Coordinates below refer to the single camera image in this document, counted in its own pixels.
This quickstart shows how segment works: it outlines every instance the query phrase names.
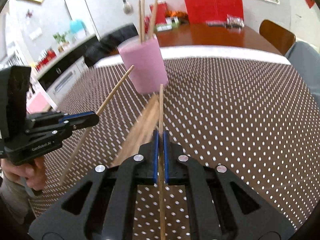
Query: human hand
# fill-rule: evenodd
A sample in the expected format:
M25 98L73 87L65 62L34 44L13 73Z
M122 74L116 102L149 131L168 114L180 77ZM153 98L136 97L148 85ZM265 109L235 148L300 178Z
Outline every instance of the human hand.
M2 170L8 180L21 185L20 177L27 179L27 185L34 190L41 190L45 186L47 177L45 175L44 156L34 159L35 165L23 164L13 165L9 160L2 159Z

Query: sleeve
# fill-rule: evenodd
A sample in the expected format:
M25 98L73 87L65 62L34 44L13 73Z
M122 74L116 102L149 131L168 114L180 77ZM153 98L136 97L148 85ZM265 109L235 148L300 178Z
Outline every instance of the sleeve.
M19 224L23 224L29 210L28 194L24 187L4 176L0 187L0 197L15 220Z

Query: pink cup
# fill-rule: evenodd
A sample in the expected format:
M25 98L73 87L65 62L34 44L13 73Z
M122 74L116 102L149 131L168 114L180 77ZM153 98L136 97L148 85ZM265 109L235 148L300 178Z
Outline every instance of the pink cup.
M134 65L129 77L139 94L159 92L160 84L169 82L156 36L140 43L133 37L121 43L118 51L126 69Z

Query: chopstick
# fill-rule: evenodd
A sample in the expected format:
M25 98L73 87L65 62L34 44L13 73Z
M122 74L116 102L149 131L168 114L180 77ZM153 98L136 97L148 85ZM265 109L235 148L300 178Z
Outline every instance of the chopstick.
M100 116L103 113L103 110L105 109L105 107L107 106L107 104L109 103L109 101L112 99L112 97L114 96L114 94L117 92L118 88L121 86L121 84L125 81L125 79L129 76L130 72L133 70L134 65L132 65L128 71L123 75L123 77L120 79L120 81L117 83L117 85L113 88L113 90L110 92L110 94L108 95L108 97L106 98L106 100L102 103L102 105L99 107L98 111L96 112L96 114L98 116ZM60 185L63 185L63 182L66 178L66 175L68 174L69 169L71 168L71 165L74 161L74 159L76 158L82 144L85 142L85 139L87 138L87 136L89 135L90 131L91 131L92 127L88 127L85 129L83 135L80 138L80 141L78 142L76 148L73 150L70 159L68 160L68 163L65 167L65 170L63 172L63 174L60 177Z
M142 36L142 42L145 41L145 29L144 29L144 17L145 17L145 0L141 1L141 36Z
M138 9L139 9L139 40L140 40L140 43L142 43L142 20L141 20L141 0L138 0Z
M155 28L157 10L158 10L158 0L155 0L155 3L153 5L153 9L152 9L151 18L150 18L149 30L148 30L149 39L151 39L153 37L153 30Z
M160 208L160 239L165 240L165 203L164 203L164 152L163 152L163 84L160 85L159 108L159 159L158 159L158 186Z

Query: drawer handle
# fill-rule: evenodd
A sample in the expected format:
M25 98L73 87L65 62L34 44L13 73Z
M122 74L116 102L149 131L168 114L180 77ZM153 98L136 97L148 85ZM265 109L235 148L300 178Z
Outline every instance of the drawer handle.
M57 85L57 86L55 87L54 91L55 91L56 93L58 93L58 92L64 87L64 85L65 85L66 83L68 83L68 81L72 78L72 76L75 75L75 74L76 74L76 72L73 71L73 72L70 72L68 75L66 75L66 76L64 77L64 79L61 80L61 82L59 83L59 85Z

